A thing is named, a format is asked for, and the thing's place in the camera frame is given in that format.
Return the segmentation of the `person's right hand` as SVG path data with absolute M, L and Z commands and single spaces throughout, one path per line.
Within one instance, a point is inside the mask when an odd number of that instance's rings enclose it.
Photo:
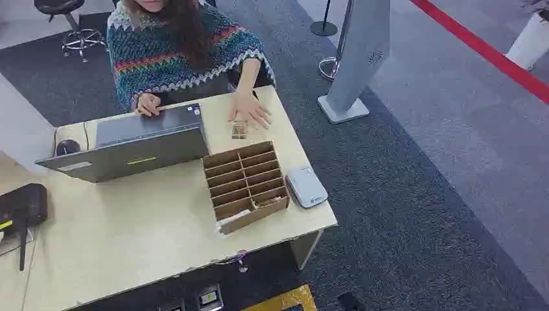
M 138 115 L 145 115 L 147 117 L 156 117 L 160 114 L 160 106 L 160 97 L 151 93 L 142 93 L 137 99 L 135 113 Z

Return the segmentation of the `person's left hand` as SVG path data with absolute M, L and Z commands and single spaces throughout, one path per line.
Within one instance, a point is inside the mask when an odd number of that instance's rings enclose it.
M 263 107 L 259 100 L 251 92 L 235 91 L 233 93 L 234 101 L 229 112 L 229 122 L 238 120 L 247 121 L 256 129 L 259 126 L 268 129 L 271 120 L 271 112 Z

